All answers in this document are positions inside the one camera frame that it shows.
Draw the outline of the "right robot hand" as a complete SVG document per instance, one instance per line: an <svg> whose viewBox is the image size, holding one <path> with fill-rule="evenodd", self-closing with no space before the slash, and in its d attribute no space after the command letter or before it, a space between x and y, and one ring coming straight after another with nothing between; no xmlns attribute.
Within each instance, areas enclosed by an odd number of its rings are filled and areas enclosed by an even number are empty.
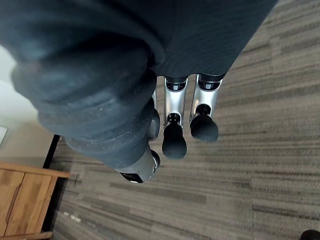
<svg viewBox="0 0 320 240"><path fill-rule="evenodd" d="M3 0L0 44L13 56L15 90L39 122L75 151L133 183L160 165L149 143L186 155L191 135L217 140L222 81L274 0Z"/></svg>

